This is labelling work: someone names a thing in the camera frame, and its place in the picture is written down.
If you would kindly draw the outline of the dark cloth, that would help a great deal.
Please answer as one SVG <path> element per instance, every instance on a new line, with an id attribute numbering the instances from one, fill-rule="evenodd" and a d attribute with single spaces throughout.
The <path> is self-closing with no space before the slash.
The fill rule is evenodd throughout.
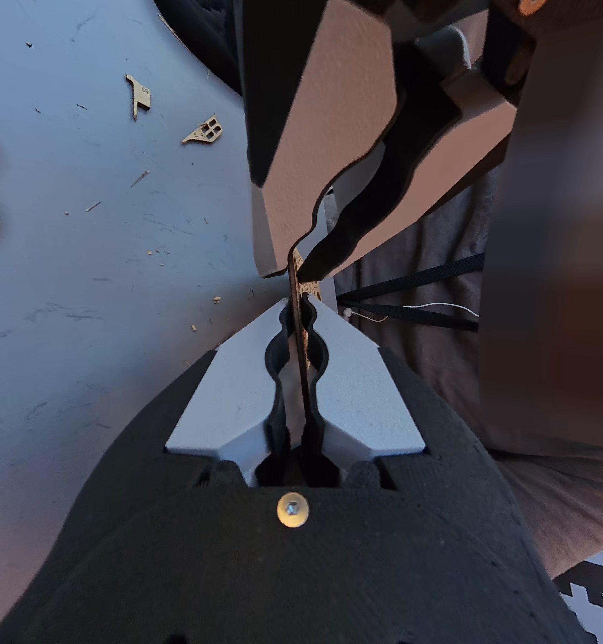
<path id="1" fill-rule="evenodd" d="M 241 96 L 233 1 L 155 1 L 155 4 L 188 50 Z"/>

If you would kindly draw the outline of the small triangular wooden piece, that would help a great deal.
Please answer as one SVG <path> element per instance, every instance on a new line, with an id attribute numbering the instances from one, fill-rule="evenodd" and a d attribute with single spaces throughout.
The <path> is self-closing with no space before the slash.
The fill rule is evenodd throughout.
<path id="1" fill-rule="evenodd" d="M 217 115 L 214 114 L 210 118 L 199 124 L 199 126 L 193 132 L 182 139 L 181 143 L 188 144 L 195 142 L 211 144 L 221 137 L 222 132 L 222 126 L 218 122 Z"/>

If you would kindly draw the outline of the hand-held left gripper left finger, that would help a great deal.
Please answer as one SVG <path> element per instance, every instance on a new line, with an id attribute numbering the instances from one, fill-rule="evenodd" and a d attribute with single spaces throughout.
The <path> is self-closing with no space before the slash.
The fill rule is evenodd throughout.
<path id="1" fill-rule="evenodd" d="M 257 485 L 261 463 L 289 446 L 279 377 L 290 359 L 289 314 L 282 299 L 218 347 L 165 445 L 169 453 L 231 461 Z"/>

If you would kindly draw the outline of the black-framed marker board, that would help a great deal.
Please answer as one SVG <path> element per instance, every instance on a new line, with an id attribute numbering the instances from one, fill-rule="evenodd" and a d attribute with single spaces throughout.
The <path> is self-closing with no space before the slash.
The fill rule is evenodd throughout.
<path id="1" fill-rule="evenodd" d="M 554 580 L 594 643 L 603 643 L 603 551 Z"/>

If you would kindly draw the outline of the small hooked wooden piece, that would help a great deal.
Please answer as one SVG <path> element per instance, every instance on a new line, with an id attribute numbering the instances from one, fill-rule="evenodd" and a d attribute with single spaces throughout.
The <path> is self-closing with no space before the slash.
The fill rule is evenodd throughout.
<path id="1" fill-rule="evenodd" d="M 138 109 L 149 111 L 152 107 L 152 94 L 149 88 L 139 83 L 132 75 L 125 75 L 126 81 L 131 85 L 132 116 L 134 121 L 138 118 Z"/>

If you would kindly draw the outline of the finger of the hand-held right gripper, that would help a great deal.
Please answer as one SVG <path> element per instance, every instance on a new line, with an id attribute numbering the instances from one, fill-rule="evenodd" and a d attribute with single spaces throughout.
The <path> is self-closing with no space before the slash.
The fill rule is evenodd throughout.
<path id="1" fill-rule="evenodd" d="M 322 96 L 328 142 L 310 153 L 319 172 L 312 186 L 338 187 L 379 146 L 382 157 L 298 269 L 300 282 L 333 276 L 504 158 L 515 107 L 463 54 L 401 43 L 393 61 L 376 62 L 358 81 L 338 72 L 336 96 Z"/>
<path id="2" fill-rule="evenodd" d="M 262 278 L 287 269 L 323 194 L 394 117 L 391 4 L 250 2 L 252 239 Z"/>

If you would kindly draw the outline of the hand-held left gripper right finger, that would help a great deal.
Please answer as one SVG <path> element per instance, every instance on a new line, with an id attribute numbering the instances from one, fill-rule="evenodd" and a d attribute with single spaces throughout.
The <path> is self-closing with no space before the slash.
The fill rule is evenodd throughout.
<path id="1" fill-rule="evenodd" d="M 344 482 L 357 463 L 422 453 L 426 444 L 378 345 L 315 296 L 305 294 L 310 457 L 333 466 Z"/>

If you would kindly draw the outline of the laser-cut wooden parts sheet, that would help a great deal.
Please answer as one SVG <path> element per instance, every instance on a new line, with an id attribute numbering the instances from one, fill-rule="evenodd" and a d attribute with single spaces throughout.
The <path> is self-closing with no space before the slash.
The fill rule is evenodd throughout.
<path id="1" fill-rule="evenodd" d="M 303 294 L 310 293 L 313 295 L 321 295 L 318 282 L 310 282 L 310 287 L 305 288 L 299 282 L 297 275 L 298 269 L 303 264 L 303 258 L 299 251 L 294 247 L 288 257 L 288 275 L 290 285 L 290 307 L 292 310 L 292 318 L 294 324 L 294 333 L 296 337 L 297 348 L 297 361 L 299 365 L 299 375 L 301 383 L 301 393 L 303 401 L 303 409 L 305 414 L 305 429 L 310 426 L 312 420 L 311 407 L 310 407 L 310 389 L 308 383 L 308 366 L 310 364 L 307 357 L 308 348 L 308 333 L 303 326 L 302 316 L 302 302 Z"/>

